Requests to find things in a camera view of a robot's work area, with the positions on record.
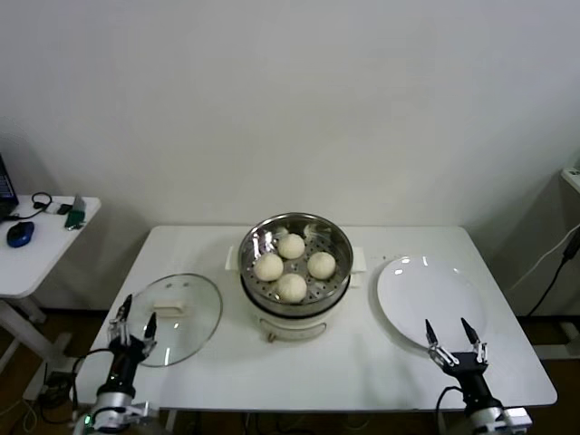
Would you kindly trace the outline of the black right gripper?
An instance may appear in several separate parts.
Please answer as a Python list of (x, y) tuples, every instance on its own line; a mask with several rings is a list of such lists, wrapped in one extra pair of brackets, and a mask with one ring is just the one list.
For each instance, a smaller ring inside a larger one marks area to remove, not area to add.
[(429, 357), (442, 367), (444, 373), (458, 381), (467, 407), (491, 407), (493, 396), (484, 379), (488, 368), (487, 344), (480, 340), (465, 318), (461, 318), (461, 324), (471, 351), (452, 354), (440, 345), (430, 321), (425, 320)]

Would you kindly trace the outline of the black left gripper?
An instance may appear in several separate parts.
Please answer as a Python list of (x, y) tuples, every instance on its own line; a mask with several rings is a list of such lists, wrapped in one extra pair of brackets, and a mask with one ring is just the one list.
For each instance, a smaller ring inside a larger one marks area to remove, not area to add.
[(135, 393), (133, 386), (136, 371), (145, 361), (156, 342), (157, 314), (153, 312), (147, 322), (142, 340), (130, 334), (127, 321), (131, 311), (132, 295), (128, 295), (119, 307), (115, 317), (110, 320), (108, 350), (113, 354), (111, 367), (99, 393)]

